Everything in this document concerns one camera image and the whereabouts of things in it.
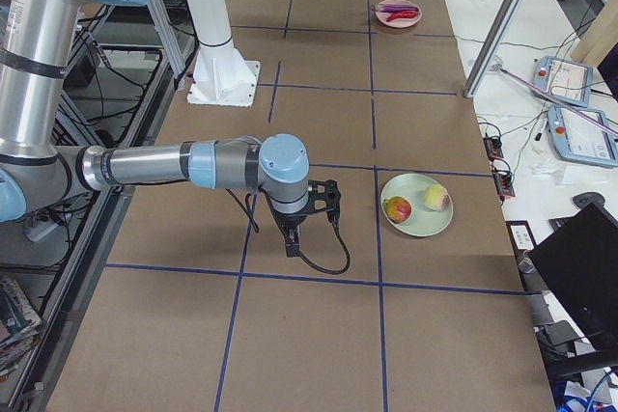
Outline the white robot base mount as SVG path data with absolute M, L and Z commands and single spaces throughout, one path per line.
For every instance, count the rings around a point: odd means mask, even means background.
M 261 64 L 236 49 L 225 0 L 186 0 L 199 43 L 187 101 L 249 107 Z

